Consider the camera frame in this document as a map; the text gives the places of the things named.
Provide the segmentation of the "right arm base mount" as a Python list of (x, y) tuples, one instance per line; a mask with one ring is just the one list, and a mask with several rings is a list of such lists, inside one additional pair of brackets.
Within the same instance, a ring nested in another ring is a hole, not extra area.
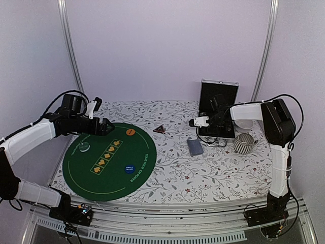
[(249, 227), (277, 222), (274, 225), (260, 227), (263, 237), (268, 240), (274, 240), (287, 234), (295, 225), (300, 211), (299, 204), (297, 202), (296, 204), (296, 215), (289, 227), (287, 226), (289, 214), (286, 208), (281, 210), (280, 213), (273, 214), (267, 211), (267, 207), (260, 208), (254, 204), (249, 204), (244, 208), (243, 216)]

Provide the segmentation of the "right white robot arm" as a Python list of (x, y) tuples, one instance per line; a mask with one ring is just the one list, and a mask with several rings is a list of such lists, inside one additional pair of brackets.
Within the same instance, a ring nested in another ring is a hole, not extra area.
[(272, 182), (267, 195), (267, 207), (263, 218), (272, 222), (282, 214), (290, 198), (288, 178), (291, 173), (291, 151), (296, 124), (285, 102), (273, 99), (261, 102), (248, 102), (224, 105), (221, 96), (210, 100), (213, 115), (206, 120), (213, 127), (221, 126), (229, 118), (236, 120), (260, 120), (264, 135), (272, 153)]

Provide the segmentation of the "clear dealer button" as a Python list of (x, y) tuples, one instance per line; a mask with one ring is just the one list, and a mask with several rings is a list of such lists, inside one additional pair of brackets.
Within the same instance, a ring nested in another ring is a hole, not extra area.
[(88, 142), (82, 142), (79, 145), (79, 151), (84, 153), (90, 149), (90, 144)]

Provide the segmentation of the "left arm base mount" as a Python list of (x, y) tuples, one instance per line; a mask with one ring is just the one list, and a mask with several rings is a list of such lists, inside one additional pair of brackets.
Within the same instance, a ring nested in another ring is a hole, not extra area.
[(51, 207), (49, 217), (67, 223), (89, 227), (93, 218), (93, 210), (85, 204), (78, 207), (70, 205)]

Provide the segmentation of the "orange big blind button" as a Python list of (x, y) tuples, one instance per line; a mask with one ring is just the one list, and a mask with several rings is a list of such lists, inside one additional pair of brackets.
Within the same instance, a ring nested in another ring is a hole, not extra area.
[(134, 129), (128, 129), (127, 131), (126, 131), (126, 134), (128, 135), (128, 136), (133, 136), (134, 134), (135, 134), (135, 130)]

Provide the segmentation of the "blue small blind button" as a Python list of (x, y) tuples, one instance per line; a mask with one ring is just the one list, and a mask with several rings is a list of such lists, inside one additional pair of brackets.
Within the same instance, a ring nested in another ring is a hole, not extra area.
[(135, 165), (126, 165), (125, 168), (124, 168), (124, 170), (125, 170), (125, 172), (127, 174), (132, 174), (132, 173), (135, 172), (136, 167), (135, 167)]

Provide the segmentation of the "blue playing card deck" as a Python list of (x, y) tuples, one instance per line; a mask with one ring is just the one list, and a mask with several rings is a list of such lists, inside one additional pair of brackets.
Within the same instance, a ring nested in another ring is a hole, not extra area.
[(187, 141), (188, 149), (189, 149), (189, 154), (193, 156), (198, 156), (203, 154), (203, 148), (200, 143), (200, 140), (198, 139), (188, 139)]

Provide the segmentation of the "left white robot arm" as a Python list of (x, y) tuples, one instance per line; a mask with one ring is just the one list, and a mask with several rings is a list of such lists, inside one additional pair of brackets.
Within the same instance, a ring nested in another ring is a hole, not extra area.
[(59, 216), (70, 221), (76, 213), (74, 207), (64, 201), (63, 193), (18, 178), (12, 166), (34, 148), (59, 136), (107, 136), (115, 127), (107, 118), (94, 116), (102, 104), (100, 98), (91, 101), (78, 90), (64, 91), (57, 98), (62, 102), (55, 112), (46, 109), (35, 122), (1, 139), (1, 200), (54, 207)]

